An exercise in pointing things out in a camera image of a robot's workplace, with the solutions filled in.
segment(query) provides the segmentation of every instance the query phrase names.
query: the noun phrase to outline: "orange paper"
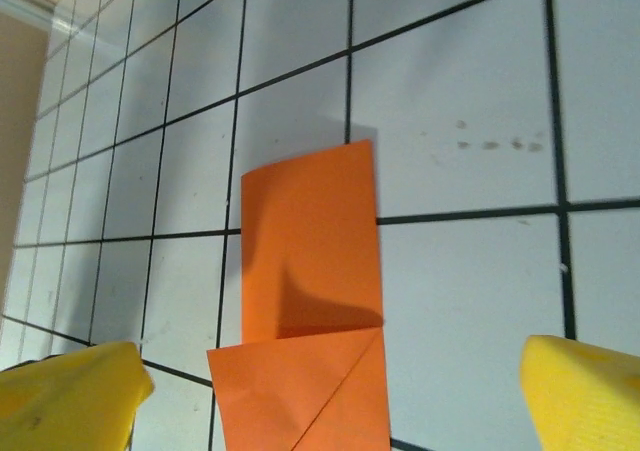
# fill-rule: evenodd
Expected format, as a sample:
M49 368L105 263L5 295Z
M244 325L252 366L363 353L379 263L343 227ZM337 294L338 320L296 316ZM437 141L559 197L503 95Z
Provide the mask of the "orange paper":
M208 352L230 451L389 450L369 141L242 179L242 340Z

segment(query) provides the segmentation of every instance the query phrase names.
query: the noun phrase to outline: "dark stain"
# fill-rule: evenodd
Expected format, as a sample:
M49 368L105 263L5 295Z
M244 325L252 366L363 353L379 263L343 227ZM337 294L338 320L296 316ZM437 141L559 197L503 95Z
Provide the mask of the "dark stain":
M492 151L494 149L498 149L500 147L500 143L497 143L495 141L485 141L484 143L482 143L482 149L485 149L487 151Z
M29 430L33 431L34 429L36 429L38 426L40 426L40 423L42 422L42 418L40 416L35 416L33 418L33 420L31 421L31 424L29 425Z

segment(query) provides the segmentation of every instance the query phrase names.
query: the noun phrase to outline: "triangular flap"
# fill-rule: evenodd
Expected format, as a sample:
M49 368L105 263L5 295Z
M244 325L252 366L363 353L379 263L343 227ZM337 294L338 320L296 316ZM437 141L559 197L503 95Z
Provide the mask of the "triangular flap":
M295 451L389 451L389 404L382 330L352 368Z
M229 451L293 449L379 328L208 352Z

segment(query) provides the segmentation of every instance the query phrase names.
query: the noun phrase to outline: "black grid line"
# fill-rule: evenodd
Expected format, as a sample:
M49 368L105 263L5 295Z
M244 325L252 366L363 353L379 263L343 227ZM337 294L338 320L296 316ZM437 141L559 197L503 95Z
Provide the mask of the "black grid line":
M347 17L347 89L345 100L344 144L351 142L351 95L353 86L353 17L354 0L349 0Z
M82 25L78 26L76 29L73 29L73 21L71 22L71 26L69 29L69 36L67 36L64 41L62 43L60 43L60 45L58 45L53 51L51 51L51 54L49 54L47 56L47 60L46 62L49 62L49 60L51 58L53 58L54 55L56 55L58 53L58 51L60 51L65 44L69 44L71 42L71 40L77 35L79 34L90 22L93 18L96 18L102 11L104 11L107 6L109 6L113 1L115 0L107 0L104 3L102 3L102 0L100 0L100 5L98 7L98 10L92 14L91 16L89 16L89 18L82 23Z
M66 339L68 341L72 341L74 343L81 344L81 345L86 346L86 347L97 346L99 344L99 343L92 343L90 341L87 341L86 339L78 338L78 337L72 336L70 334L61 333L60 331L56 331L55 329L45 328L43 326L40 326L40 325L37 325L37 324L33 324L33 323L30 323L30 322L22 320L22 319L17 319L17 318L14 318L12 316L8 316L8 315L6 315L4 313L2 314L2 317L4 319L6 319L7 321L11 321L13 323L20 324L20 325L25 326L27 328L37 329L38 331L42 331L44 333L48 333L48 334L50 334L52 336L55 336L55 337L58 337L58 338L63 338L63 339ZM159 371L163 371L163 372L165 372L167 374L171 374L171 375L176 376L178 378L186 379L187 381L191 381L192 383L201 384L201 385L206 386L208 388L212 387L211 381L208 380L208 379L201 378L200 376L195 376L195 375L193 375L191 373L186 373L184 371L180 371L179 369L175 369L175 368L172 368L170 366L165 366L164 364L157 363L155 361L151 361L151 360L148 360L148 359L142 359L141 358L141 360L142 360L142 362L143 362L143 364L145 366L148 366L150 368L157 369Z
M107 74L109 71L113 70L114 68L117 68L119 65L121 65L126 59L129 59L131 57L133 57L135 54L139 53L140 51L142 51L144 48L146 48L147 46L151 45L152 43L154 43L155 41L157 41L158 39L160 39L162 36L164 36L165 34L171 32L172 29L178 27L181 23L183 23L184 21L186 21L187 19L189 19L191 16L193 16L194 14L196 14L198 11L200 11L201 9L205 8L206 6L208 6L209 4L211 4L213 1L215 0L207 0L205 1L205 3L203 3L202 5L198 6L196 9L194 9L193 11L190 11L188 14L184 15L182 18L176 20L173 24L171 24L170 26L168 26L167 28L161 30L160 32L158 32L156 35L152 36L151 38L149 38L147 41L145 41L144 43L142 43L140 46L138 46L137 48L133 49L133 50L129 50L127 49L127 53L126 56L124 58L121 58L119 60L117 60L115 63L111 64L109 67L107 67L105 70L101 71L100 73L96 74L95 76L93 76L89 82L87 83L87 86L90 86L92 83L94 83L95 81L97 81L98 79L100 79L102 76L104 76L105 74ZM103 8L101 8L101 10L99 12L104 11L104 9L106 8L106 6L104 6ZM89 19L84 25L86 26L89 22L91 22L91 19ZM76 94L80 93L83 89L85 88L85 86L82 86L78 89L74 89L73 91L71 91L69 94L64 95L62 97L60 97L58 103L53 104L51 106L49 106L48 108L45 108L42 111L38 112L38 116L37 119L41 119L43 117L45 117L47 114L49 114L50 112L54 111L57 107L61 106L62 104L64 104L66 101L68 101L69 99L73 98Z
M562 213L586 213L594 211L616 211L622 209L640 209L640 197L629 199L602 200L602 201L584 201L578 203L567 203L565 207L557 204L542 204L532 206L521 206L511 208L492 208L492 209L475 209L468 211L445 211L442 213L428 214L410 214L403 216L384 216L376 218L378 226L392 226L399 224L419 224L434 223L440 221L464 221L471 219L497 219L497 218L518 218L527 216L539 216L545 214ZM207 231L189 231L181 233L166 234L145 234L139 236L124 236L117 238L99 238L85 240L68 240L51 243L38 244L18 244L14 249L30 249L44 248L51 246L78 245L78 244L99 244L99 243L118 243L126 241L146 241L151 239L180 239L180 238L200 238L207 236L234 236L240 235L240 228L214 229Z
M231 142L229 143L229 175L227 177L227 202L224 218L225 235L222 243L222 263L220 265L220 290L218 295L218 317L216 323L216 349L220 347L222 333L222 315L224 307L224 286L227 270L227 248L229 244L229 223L231 221L231 190L233 185L233 164L235 156L236 134L238 130L238 110L240 107L240 75L242 73L242 54L244 51L244 31L247 16L247 0L242 0L242 18L240 21L240 41L238 43L238 68L236 74L236 98L233 106L233 128L231 130ZM209 438L208 449L213 449L213 428L216 414L216 393L211 394L211 410L209 416Z
M128 27L128 31L127 31L127 48L129 48L129 39L131 38L131 21L133 19L133 1L132 0L132 5L131 5L131 11L129 12L129 27ZM125 74L127 72L127 61L124 61L123 64L123 69L122 69L122 78L120 81L120 97L119 97L119 101L118 101L118 111L116 114L116 123L115 123L115 128L113 130L113 146L115 147L115 142L116 142L116 132L118 129L118 124L120 122L120 110L122 108L122 90L124 88L124 77ZM111 178L113 176L113 162L114 162L114 158L116 155L116 150L113 149L111 152L111 163L109 165L109 177L107 179L107 195L105 198L105 203L104 203L104 213L102 216L102 230L101 230L101 241L100 242L100 247L98 248L98 266L96 269L96 280L95 280L95 284L94 284L94 288L93 288L93 300L91 303L91 316L89 318L89 341L91 341L91 336L93 334L93 321L95 318L95 313L96 313L96 299L98 296L98 281L100 278L100 266L101 266L101 262L102 262L102 248L104 247L104 232L105 232L105 227L107 224L107 210L109 209L109 194L111 192Z
M478 4L484 3L486 1L489 1L489 0L466 0L466 1L463 1L462 3L459 3L457 5L454 5L454 6L451 6L449 8L446 8L446 9L444 9L442 11L437 12L437 13L431 14L431 15L425 17L425 18L416 20L416 21L414 21L412 23L406 24L404 26L396 28L396 29L394 29L392 31L389 31L387 33L383 33L383 34L381 34L381 35L379 35L377 37L371 38L371 39L369 39L367 41L363 41L362 43L352 44L351 47L348 47L348 44L347 44L347 47L345 49L341 50L341 51L338 51L336 53L333 53L333 54L331 54L329 56L326 56L324 58L318 59L316 61L313 61L313 62L311 62L309 64L306 64L304 66L296 68L296 69L294 69L292 71L289 71L287 73L284 73L284 74L282 74L280 76L276 76L274 78L271 78L271 79L269 79L269 80L267 80L267 81L265 81L263 83L259 83L259 84L255 85L255 86L250 87L250 88L246 88L246 89L244 89L242 91L238 90L238 92L235 95L228 96L226 98L223 98L223 99L218 100L216 102L213 102L211 104L202 106L202 107L200 107L200 108L198 108L196 110L190 111L189 113L186 113L186 114L184 114L182 116L178 116L178 117L168 121L166 123L166 125L169 126L169 125L172 125L172 124L176 124L176 123L178 123L180 121L188 119L188 118L190 118L192 116L195 116L197 114L200 114L200 113L202 113L204 111L208 111L209 109L212 109L212 108L215 108L217 106L221 106L223 104L231 102L231 101L233 101L234 99L236 99L238 97L246 96L247 94L254 93L254 92L259 91L261 89L264 89L264 88L266 88L268 86L271 86L273 84L276 84L276 83L279 83L281 81L284 81L285 79L289 79L289 78L292 78L292 77L297 76L299 74L302 74L302 73L304 73L306 71L310 71L312 69L315 69L316 67L322 66L323 64L327 64L327 63L330 63L332 61L335 61L337 59L344 58L344 57L347 57L347 59L348 59L349 55L352 55L353 53L355 53L357 51L361 51L363 49L369 48L369 47L374 46L376 44L379 44L379 43L381 43L383 41L386 41L388 39L394 38L394 37L399 36L401 34L404 34L406 32L412 31L412 30L417 29L419 27L425 26L425 25L427 25L429 23L432 23L434 21L438 21L438 20L443 19L443 18L445 18L447 16L451 16L451 15L456 14L458 12L467 10L467 9L473 7L473 6L476 6ZM97 75L94 78L92 78L89 81L89 85L91 83L93 83L95 80L97 80L100 77L102 77L107 72L111 71L112 69L114 69L115 67L120 65L125 59L128 59L128 58L132 57L135 53L139 52L144 47L150 45L152 42L154 42L155 40L159 39L161 36L163 36L167 32L171 31L171 29L173 29L174 27L178 26L180 23L184 22L186 19L191 17L193 14L195 14L195 13L189 13L188 15L186 15L185 17L183 17L180 20L178 20L176 23L174 23L169 28L161 31L159 34L157 34L156 36L151 38L148 42L146 42L145 44L143 44L142 46L137 48L135 51L130 52L130 53L128 52L127 56L125 58L123 58L122 60L117 61L115 64L113 64L112 66L107 68L104 72L102 72L99 75ZM72 93L71 95L67 96L64 101L70 99L75 94L77 94L78 92L82 91L82 89L83 88L80 88L80 89L76 90L74 93ZM38 119L44 117L46 114L48 114L49 112L54 110L57 106L60 106L61 104L63 104L64 101L61 101L59 104L57 104L57 105L53 106L52 108L42 112L38 116ZM138 135L132 136L132 137L126 139L126 140L123 140L123 141L117 143L117 145L119 146L121 144L125 144L125 143L127 143L127 142L129 142L129 141L131 141L133 139L137 139L137 138L140 138L142 136L146 136L147 134L150 134L152 132L158 131L159 129L162 129L162 125L155 126L155 127L151 128L151 129L143 131ZM101 151L105 151L106 149L108 149L108 148L104 148L102 150L98 150L98 151L96 151L96 153L99 153ZM62 165L61 167L70 166L72 164L73 163L67 163L65 165ZM29 182L31 180L38 179L38 178L46 175L47 173L41 173L41 174L38 174L38 175L31 176L26 181Z
M97 15L96 17L96 29L98 28L98 24L100 23L100 14ZM91 76L91 68L93 67L93 57L95 54L95 50L96 50L96 42L97 42L97 38L96 35L94 34L93 36L93 45L92 45L92 49L91 49L91 59L89 61L89 69L87 70L87 81L89 80L90 76ZM87 112L87 100L89 99L89 92L87 90L87 92L84 94L84 103L82 105L82 120L80 123L80 136L78 137L78 148L76 150L76 159L80 156L80 147L82 145L82 137L83 137L83 132L84 132L84 124L85 124L85 117L86 117L86 112ZM73 179L71 181L71 198L69 199L69 210L67 212L67 223L65 225L65 231L64 231L64 240L65 242L69 240L69 227L71 225L71 210L73 208L73 198L76 194L76 178L78 177L78 165L75 166L74 170L73 170ZM53 329L56 328L56 320L57 320L57 315L58 315L58 303L60 301L60 290L62 287L62 274L64 272L64 261L65 261L65 257L67 254L67 247L64 246L62 248L62 258L60 260L60 271L58 273L58 283L56 284L56 297L55 297L55 303L53 306L53 322L51 324L51 327Z
M177 0L176 2L176 21L178 20L178 14L180 11L180 0ZM171 95L171 75L172 75L172 71L173 71L173 58L175 55L175 51L176 51L176 40L178 37L178 28L174 28L174 32L173 32L173 43L171 45L171 58L169 60L169 79L167 80L167 94L165 97L165 102L164 102L164 123L167 122L167 114L169 112L169 96ZM153 234L155 232L156 229L156 222L157 222L157 217L158 217L158 196L160 194L160 180L162 178L162 156L164 154L164 142L165 142L165 136L166 136L166 126L162 128L162 138L160 141L160 153L158 156L158 172L157 172L157 176L156 176L156 191L155 191L155 197L154 197L154 202L153 202L153 218L152 218L152 222L151 222L151 233ZM142 348L143 348L143 344L142 344L142 340L144 339L144 326L145 326L145 322L146 322L146 318L147 318L147 302L149 300L149 285L150 285L150 281L151 281L151 262L153 259L153 244L154 244L154 240L152 239L149 242L149 257L148 257L148 262L147 262L147 278L146 278L146 284L145 284L145 290L144 290L144 301L143 301L143 305L142 305L142 325L140 326L140 355L142 355Z
M556 194L559 205L558 234L560 261L563 269L562 309L564 315L564 335L576 339L576 313L573 294L573 266L571 265L571 233L569 230L569 200L567 197L567 170L565 166L564 141L562 130L562 107L560 102L560 77L558 74L558 49L553 0L544 0L545 23L547 30L547 54L549 65L549 87L551 100L551 119L553 128L554 160L556 174Z
M72 11L72 19L73 19L73 15L75 14L75 9L76 9L76 2L77 0L73 0L73 11ZM60 80L60 91L58 91L58 96L62 96L62 89L64 87L64 79L65 79L65 75L67 72L67 60L69 58L69 47L67 46L66 51L65 51L65 56L64 56L64 66L63 66L63 72L62 72L62 79ZM56 137L57 137L57 133L58 133L58 120L60 117L60 108L57 108L56 110L56 119L54 122L54 126L53 126L53 138L51 140L51 150L49 151L49 165L48 167L51 168L51 162L53 161L53 150L55 148L55 143L56 143ZM40 241L40 236L42 233L42 223L44 221L44 213L45 213L45 209L46 209L46 204L47 204L47 191L49 188L49 179L50 179L50 175L47 174L46 176L46 181L44 183L44 191L42 193L42 207L40 210L40 219L39 219L39 223L38 223L38 232L36 233L36 242ZM29 316L29 308L31 306L31 294L33 291L33 280L35 277L35 273L36 273L36 263L38 261L38 248L36 247L35 252L33 253L33 263L31 265L31 275L29 277L29 284L28 284L28 290L27 290L27 304L25 306L25 310L24 310L24 319L25 321L27 320L28 316ZM18 359L22 359L22 352L24 350L24 339L25 339L25 334L26 334L27 329L26 328L22 328L22 333L20 334L20 345L18 347ZM49 351L51 351L51 345L52 345L53 341L51 340L49 342Z

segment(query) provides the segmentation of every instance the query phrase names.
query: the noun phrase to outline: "white grid mat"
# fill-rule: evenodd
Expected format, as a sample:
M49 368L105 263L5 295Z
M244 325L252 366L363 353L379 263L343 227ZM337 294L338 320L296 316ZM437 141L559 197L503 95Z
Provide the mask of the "white grid mat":
M399 450L539 449L530 334L640 354L638 0L62 0L0 368L140 344L132 449L223 450L239 177L376 145Z

